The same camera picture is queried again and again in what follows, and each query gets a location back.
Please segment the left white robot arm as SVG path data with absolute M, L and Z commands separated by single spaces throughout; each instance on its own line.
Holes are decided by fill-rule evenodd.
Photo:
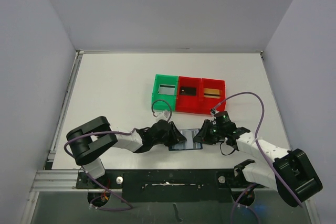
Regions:
M 83 168 L 88 174 L 88 182 L 96 188 L 104 186 L 107 181 L 100 156 L 109 148 L 140 154 L 159 144 L 171 147 L 187 141 L 174 122 L 160 119 L 151 127 L 122 132 L 113 131 L 105 116 L 99 116 L 71 130 L 66 139 L 65 152 Z

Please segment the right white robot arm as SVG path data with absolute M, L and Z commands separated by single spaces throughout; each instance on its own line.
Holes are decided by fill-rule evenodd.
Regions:
M 234 182 L 241 187 L 256 183 L 278 192 L 292 207 L 298 206 L 323 189 L 322 182 L 307 154 L 301 149 L 275 146 L 245 127 L 237 127 L 226 111 L 205 120 L 195 143 L 225 143 L 251 156 L 234 167 Z

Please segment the blue leather card holder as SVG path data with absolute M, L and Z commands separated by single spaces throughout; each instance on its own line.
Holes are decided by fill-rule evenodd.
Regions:
M 169 151 L 202 150 L 202 143 L 193 142 L 193 137 L 195 137 L 199 131 L 199 129 L 180 130 L 180 133 L 186 138 L 186 141 L 169 147 Z

